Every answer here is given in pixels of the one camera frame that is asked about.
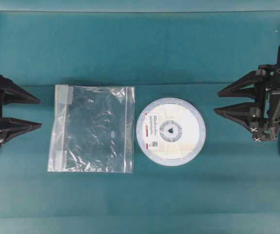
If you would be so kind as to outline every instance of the teal fabric backdrop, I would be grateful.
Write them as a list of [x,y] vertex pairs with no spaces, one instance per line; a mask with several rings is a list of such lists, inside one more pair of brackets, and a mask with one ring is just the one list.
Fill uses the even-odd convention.
[[277,0],[0,0],[0,11],[225,12],[280,10]]
[[[0,150],[0,233],[280,233],[280,140],[254,143],[213,112],[245,101],[216,93],[275,63],[279,44],[278,11],[0,12],[0,73],[42,100],[4,116],[43,123]],[[158,98],[182,98],[204,117],[205,146],[165,167],[135,141],[133,174],[49,173],[56,83],[136,84],[136,120]]]

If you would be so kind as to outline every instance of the barcode label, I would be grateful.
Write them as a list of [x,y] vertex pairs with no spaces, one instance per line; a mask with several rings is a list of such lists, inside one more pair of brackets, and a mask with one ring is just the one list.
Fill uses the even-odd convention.
[[152,141],[151,146],[152,147],[158,147],[158,141]]
[[146,126],[146,148],[159,149],[159,124],[158,124],[158,114],[149,113],[145,114]]

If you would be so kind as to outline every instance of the clear plastic bag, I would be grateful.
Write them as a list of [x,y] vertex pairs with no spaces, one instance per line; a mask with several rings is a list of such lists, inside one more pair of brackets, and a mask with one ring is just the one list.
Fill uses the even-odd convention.
[[56,85],[48,171],[133,171],[134,87]]

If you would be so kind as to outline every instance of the teal surface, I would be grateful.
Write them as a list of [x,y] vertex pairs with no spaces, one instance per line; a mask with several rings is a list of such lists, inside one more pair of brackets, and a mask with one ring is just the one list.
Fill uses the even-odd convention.
[[279,11],[0,12],[0,73],[20,85],[231,82],[279,45]]
[[[241,101],[217,98],[222,82],[275,63],[279,44],[280,12],[0,12],[0,73],[42,100],[4,116],[43,123],[0,150],[0,234],[280,233],[280,142],[213,112]],[[136,119],[182,98],[204,117],[205,146],[178,167],[135,142],[133,174],[49,173],[55,83],[140,84]]]
[[0,11],[225,12],[280,10],[277,0],[0,0]]
[[[0,150],[0,233],[280,233],[280,148],[254,143],[244,128],[213,113],[232,103],[216,98],[223,87],[136,86],[136,118],[158,98],[182,98],[203,115],[207,139],[178,167],[152,162],[135,142],[131,175],[46,172],[54,89],[27,88],[42,104],[9,105],[4,115],[43,127]],[[264,226],[270,220],[274,229]]]

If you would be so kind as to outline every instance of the white filament spool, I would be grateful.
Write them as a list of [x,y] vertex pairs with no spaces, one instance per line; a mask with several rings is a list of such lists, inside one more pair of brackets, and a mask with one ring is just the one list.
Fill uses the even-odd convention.
[[140,114],[137,141],[147,157],[165,166],[194,159],[205,143],[205,123],[190,103],[178,98],[152,102]]

